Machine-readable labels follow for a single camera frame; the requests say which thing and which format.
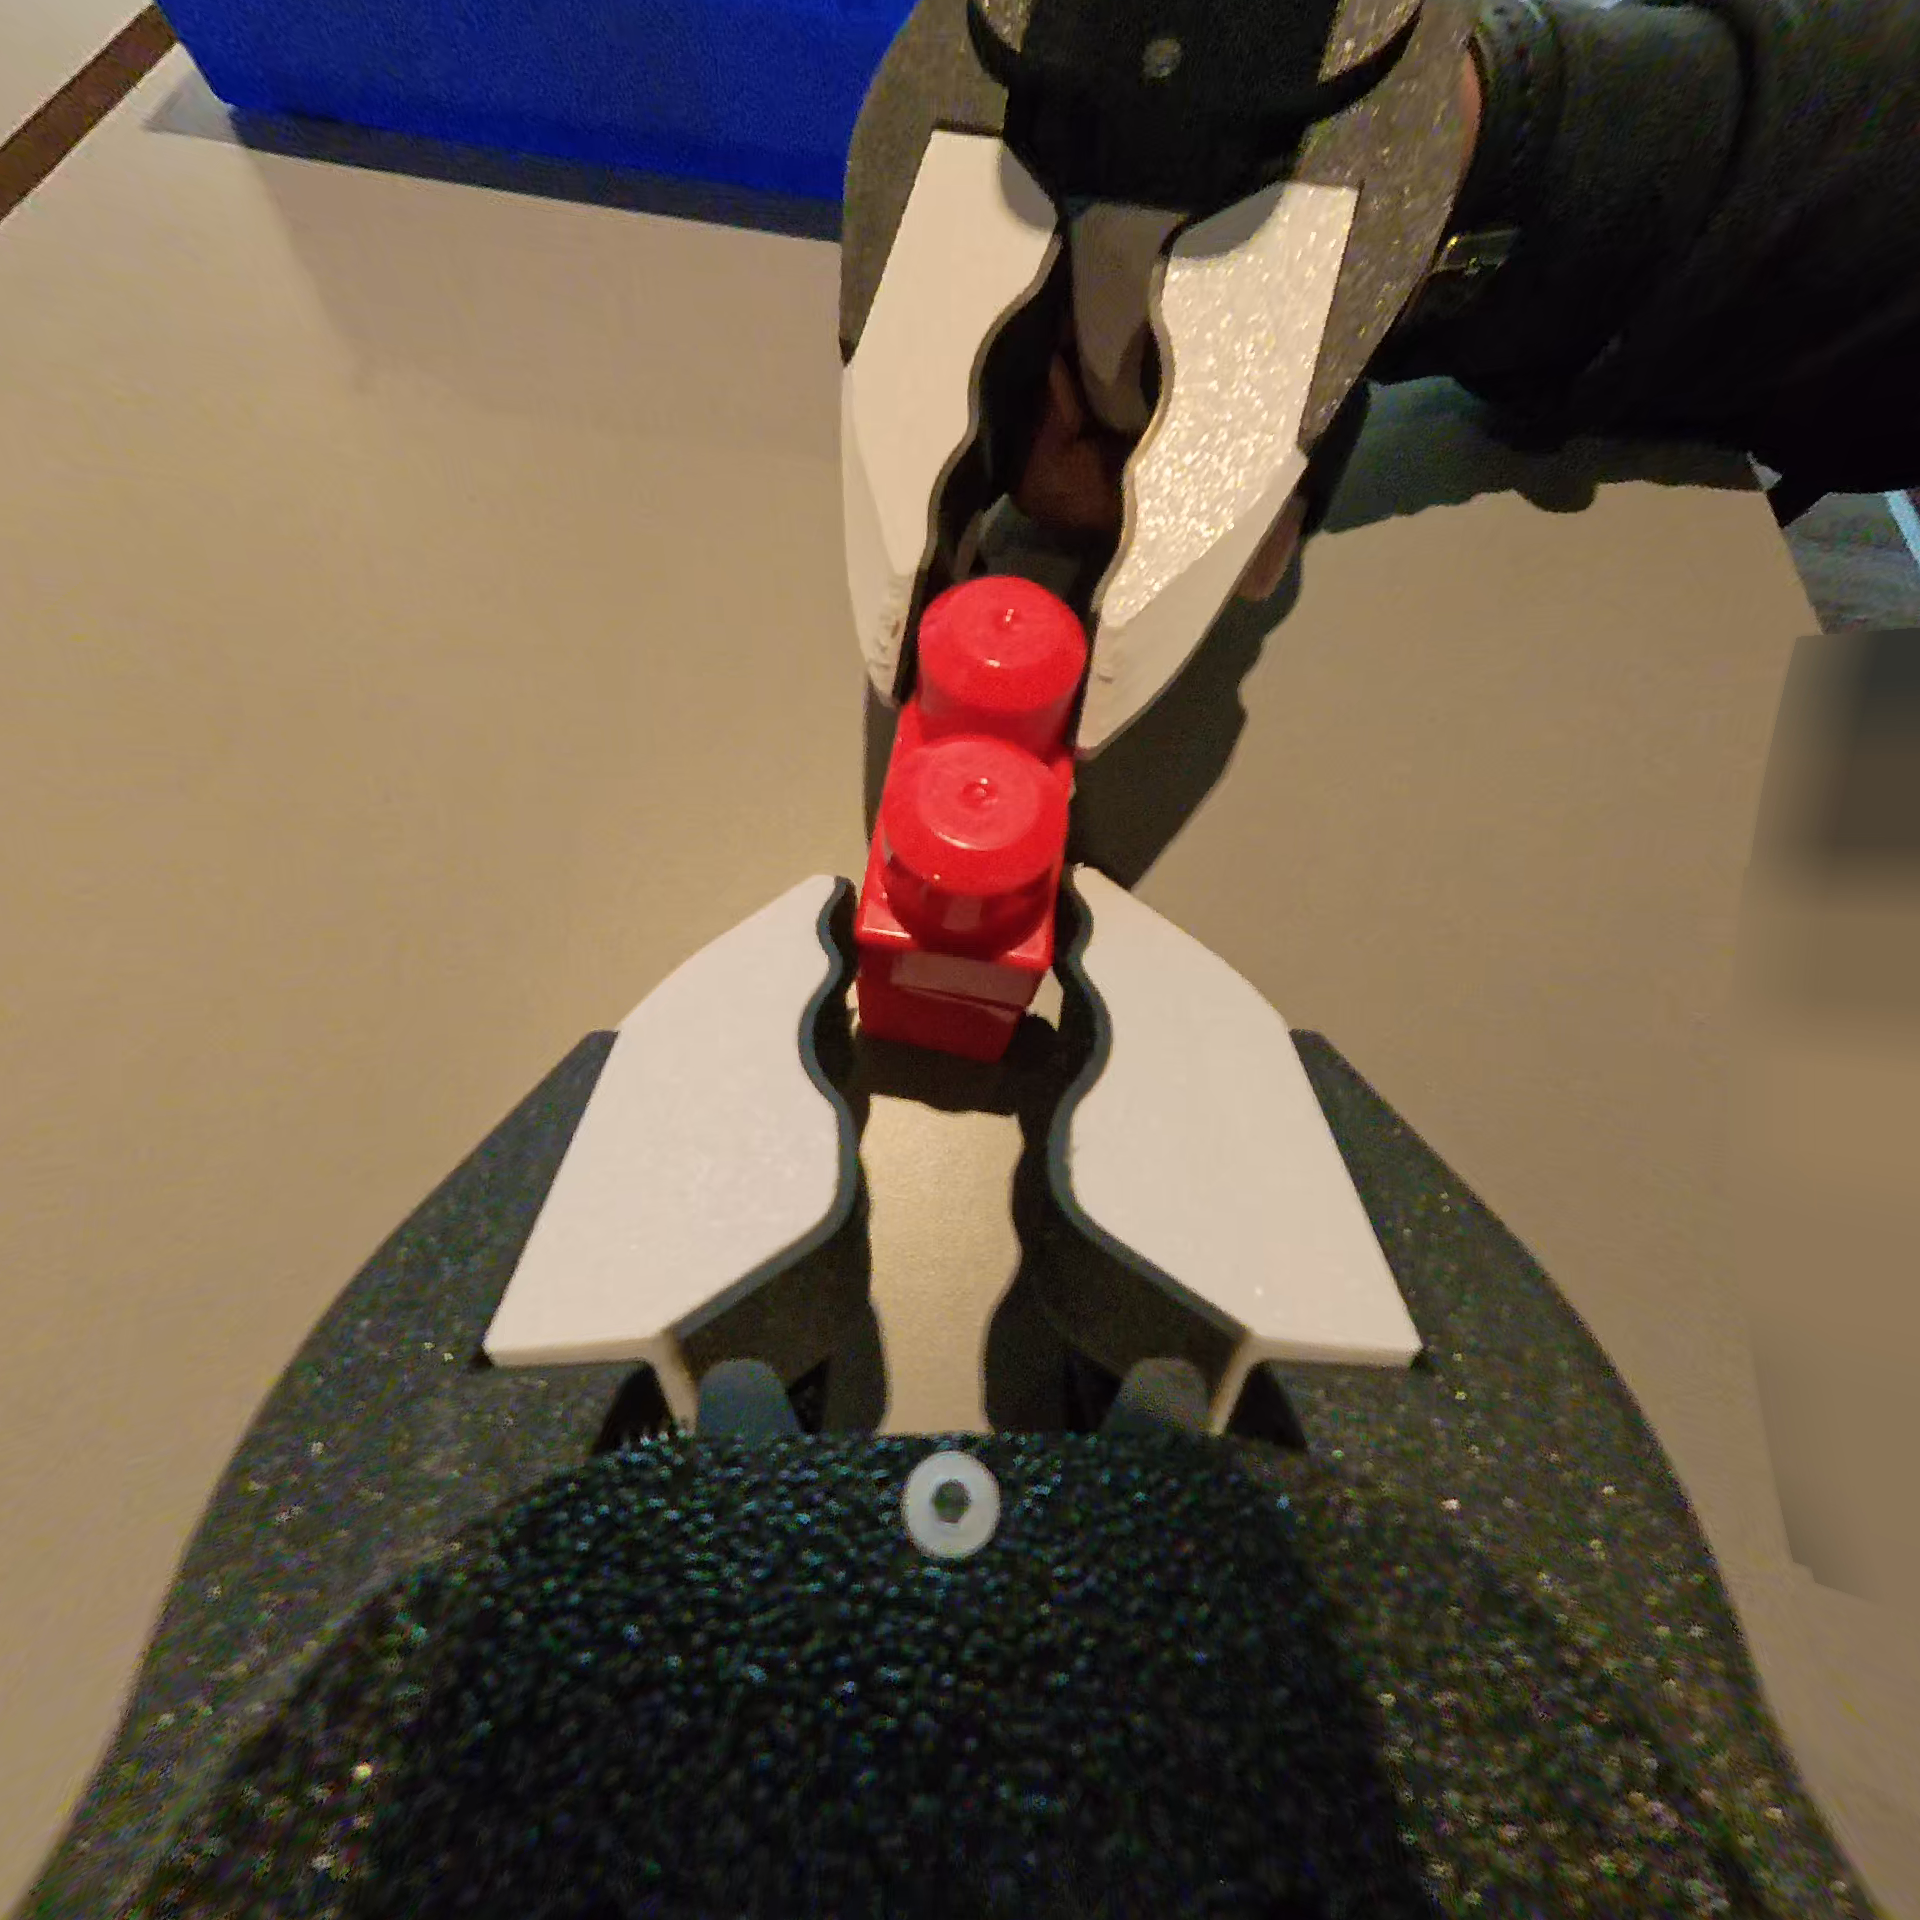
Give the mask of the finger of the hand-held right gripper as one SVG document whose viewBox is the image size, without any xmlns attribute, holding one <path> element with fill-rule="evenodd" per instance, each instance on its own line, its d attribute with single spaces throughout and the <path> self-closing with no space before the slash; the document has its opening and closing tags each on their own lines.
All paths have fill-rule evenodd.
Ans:
<svg viewBox="0 0 1920 1920">
<path fill-rule="evenodd" d="M 1037 300 L 1059 215 L 986 133 L 931 133 L 840 379 L 839 467 L 851 621 L 868 681 L 899 704 L 908 636 L 956 474 L 978 452 L 988 349 Z"/>
<path fill-rule="evenodd" d="M 1273 184 L 1169 245 L 1149 310 L 1160 408 L 1127 467 L 1079 756 L 1103 752 L 1187 665 L 1300 484 L 1357 203 L 1351 185 Z"/>
</svg>

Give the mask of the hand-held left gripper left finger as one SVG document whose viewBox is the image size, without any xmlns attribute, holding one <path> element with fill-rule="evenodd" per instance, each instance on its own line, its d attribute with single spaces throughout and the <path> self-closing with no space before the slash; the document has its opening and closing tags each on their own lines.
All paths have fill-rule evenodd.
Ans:
<svg viewBox="0 0 1920 1920">
<path fill-rule="evenodd" d="M 647 1366 L 690 1424 L 696 1343 L 853 1212 L 851 1111 L 819 1022 L 845 1005 L 842 877 L 806 877 L 622 1020 L 485 1336 L 498 1369 Z"/>
</svg>

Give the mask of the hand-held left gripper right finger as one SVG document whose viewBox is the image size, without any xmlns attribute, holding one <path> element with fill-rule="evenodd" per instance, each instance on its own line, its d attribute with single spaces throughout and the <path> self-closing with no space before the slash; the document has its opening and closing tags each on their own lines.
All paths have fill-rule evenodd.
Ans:
<svg viewBox="0 0 1920 1920">
<path fill-rule="evenodd" d="M 1055 1327 L 1112 1379 L 1191 1362 L 1217 1432 L 1269 1361 L 1405 1373 L 1420 1335 L 1284 1015 L 1099 872 L 1061 911 Z"/>
</svg>

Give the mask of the red mega block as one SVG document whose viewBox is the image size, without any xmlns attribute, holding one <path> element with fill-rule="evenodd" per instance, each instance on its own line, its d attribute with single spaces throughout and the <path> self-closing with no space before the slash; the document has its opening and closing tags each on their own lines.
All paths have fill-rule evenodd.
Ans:
<svg viewBox="0 0 1920 1920">
<path fill-rule="evenodd" d="M 928 606 L 853 917 L 870 1037 L 1006 1053 L 1053 965 L 1087 663 L 1084 623 L 1017 575 Z"/>
</svg>

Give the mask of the person's right hand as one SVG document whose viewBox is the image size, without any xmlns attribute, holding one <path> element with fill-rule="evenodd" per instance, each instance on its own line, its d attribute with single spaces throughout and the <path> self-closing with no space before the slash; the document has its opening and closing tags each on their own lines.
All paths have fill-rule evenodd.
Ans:
<svg viewBox="0 0 1920 1920">
<path fill-rule="evenodd" d="M 1123 469 L 1130 452 L 1090 411 L 1078 360 L 1057 349 L 1027 442 L 1015 506 L 1050 533 L 1114 538 L 1123 523 Z"/>
</svg>

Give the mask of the blue plastic crate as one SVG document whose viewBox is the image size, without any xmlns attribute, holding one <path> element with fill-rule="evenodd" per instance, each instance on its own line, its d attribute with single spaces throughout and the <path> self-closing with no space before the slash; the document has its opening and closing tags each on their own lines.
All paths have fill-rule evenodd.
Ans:
<svg viewBox="0 0 1920 1920">
<path fill-rule="evenodd" d="M 835 201 L 909 3 L 162 3 L 232 109 Z"/>
</svg>

